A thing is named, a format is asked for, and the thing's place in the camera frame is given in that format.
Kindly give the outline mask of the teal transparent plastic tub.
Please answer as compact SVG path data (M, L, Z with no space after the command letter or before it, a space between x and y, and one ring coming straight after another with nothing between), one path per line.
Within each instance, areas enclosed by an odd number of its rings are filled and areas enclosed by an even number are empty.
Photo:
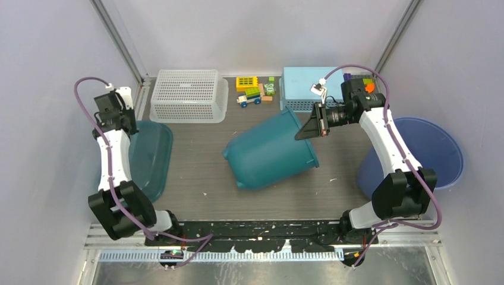
M165 190L173 145L173 133L164 124L137 121L138 133L131 136L131 177L151 202Z

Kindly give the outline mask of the teal round bucket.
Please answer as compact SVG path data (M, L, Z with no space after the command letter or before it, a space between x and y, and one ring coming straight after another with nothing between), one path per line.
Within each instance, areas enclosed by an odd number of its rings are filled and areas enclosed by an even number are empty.
M319 160L290 107L230 140L223 150L239 189L259 190L312 168Z

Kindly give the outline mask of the white perforated plastic basket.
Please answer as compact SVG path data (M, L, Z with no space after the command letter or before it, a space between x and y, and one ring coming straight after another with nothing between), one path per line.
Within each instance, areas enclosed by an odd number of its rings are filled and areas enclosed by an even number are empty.
M228 95L228 82L215 69L162 69L149 118L162 124L218 124L225 119Z

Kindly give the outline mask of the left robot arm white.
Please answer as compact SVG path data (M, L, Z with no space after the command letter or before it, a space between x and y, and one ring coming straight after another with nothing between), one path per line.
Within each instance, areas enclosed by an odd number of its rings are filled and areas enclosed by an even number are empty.
M182 230L170 211L155 210L131 176L130 138L138 133L131 89L115 88L94 101L93 137L100 148L101 175L97 193L88 197L91 211L113 240L142 230L151 239L159 232L167 245L177 245Z

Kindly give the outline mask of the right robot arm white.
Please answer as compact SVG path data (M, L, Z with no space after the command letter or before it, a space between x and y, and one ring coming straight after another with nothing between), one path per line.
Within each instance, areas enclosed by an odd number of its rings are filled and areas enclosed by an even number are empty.
M341 84L343 102L326 104L326 79L310 91L320 97L313 103L309 120L295 135L296 140L325 137L331 127L359 124L368 135L379 159L383 179L371 201L343 213L336 231L346 243L366 242L377 226L405 223L424 214L437 183L434 170L422 167L409 151L392 119L387 97L369 92L364 83L350 79Z

